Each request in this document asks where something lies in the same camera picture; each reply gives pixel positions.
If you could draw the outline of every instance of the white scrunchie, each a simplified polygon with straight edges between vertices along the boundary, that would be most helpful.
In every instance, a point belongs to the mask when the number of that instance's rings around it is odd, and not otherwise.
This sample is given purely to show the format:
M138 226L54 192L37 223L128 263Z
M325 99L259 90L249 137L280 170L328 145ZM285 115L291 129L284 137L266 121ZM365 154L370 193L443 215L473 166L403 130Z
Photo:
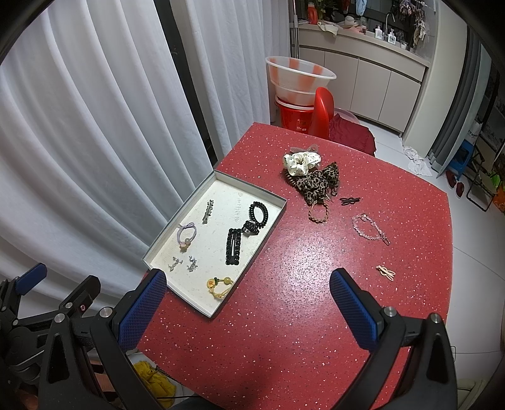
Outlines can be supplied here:
M297 152L282 157L284 168L292 177L307 175L309 170L317 167L320 162L321 156L317 152Z

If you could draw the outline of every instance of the metal pole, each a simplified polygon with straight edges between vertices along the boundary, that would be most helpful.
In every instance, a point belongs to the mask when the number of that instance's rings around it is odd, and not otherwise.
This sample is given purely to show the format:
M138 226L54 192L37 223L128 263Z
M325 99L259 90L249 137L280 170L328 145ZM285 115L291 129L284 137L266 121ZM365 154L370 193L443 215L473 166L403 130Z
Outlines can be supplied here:
M298 38L298 15L296 14L296 0L293 0L293 42L294 42L294 55L296 59L300 58L300 42Z

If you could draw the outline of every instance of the blue plastic stool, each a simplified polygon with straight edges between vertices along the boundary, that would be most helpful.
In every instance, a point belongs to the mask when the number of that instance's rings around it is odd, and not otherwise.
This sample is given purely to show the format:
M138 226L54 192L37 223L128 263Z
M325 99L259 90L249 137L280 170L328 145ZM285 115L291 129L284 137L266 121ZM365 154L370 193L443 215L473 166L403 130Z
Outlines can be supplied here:
M453 171L456 175L456 179L459 181L463 175L463 171L467 167L468 163L472 159L474 147L468 141L463 140L460 149L454 155L454 158L450 160L448 169Z

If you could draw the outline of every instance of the soap bottle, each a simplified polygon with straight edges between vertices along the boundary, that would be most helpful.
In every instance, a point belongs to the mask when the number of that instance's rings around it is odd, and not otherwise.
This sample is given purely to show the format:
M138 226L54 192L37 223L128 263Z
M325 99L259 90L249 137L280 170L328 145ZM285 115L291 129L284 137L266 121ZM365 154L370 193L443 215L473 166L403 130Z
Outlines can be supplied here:
M396 36L394 35L393 29L391 29L391 32L387 36L387 42L391 44L396 44Z
M313 2L310 2L307 8L307 19L310 24L317 24L317 10Z
M382 30L380 29L380 26L378 24L377 27L375 27L375 38L382 40Z

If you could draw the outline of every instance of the metal screw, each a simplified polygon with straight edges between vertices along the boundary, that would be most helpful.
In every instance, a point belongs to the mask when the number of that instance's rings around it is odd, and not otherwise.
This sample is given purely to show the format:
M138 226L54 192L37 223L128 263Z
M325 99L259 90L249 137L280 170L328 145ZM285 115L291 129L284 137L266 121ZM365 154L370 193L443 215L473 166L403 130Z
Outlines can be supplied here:
M386 313L387 316L392 318L393 316L396 316L397 311L393 306L386 306L384 308L384 313Z
M61 323L63 320L65 320L65 315L63 313L58 313L55 316L55 322L56 323Z
M433 323L441 323L442 322L442 317L438 313L432 313L430 315L430 319Z
M110 315L112 315L111 307L104 307L100 310L100 316L102 316L103 318L108 318Z

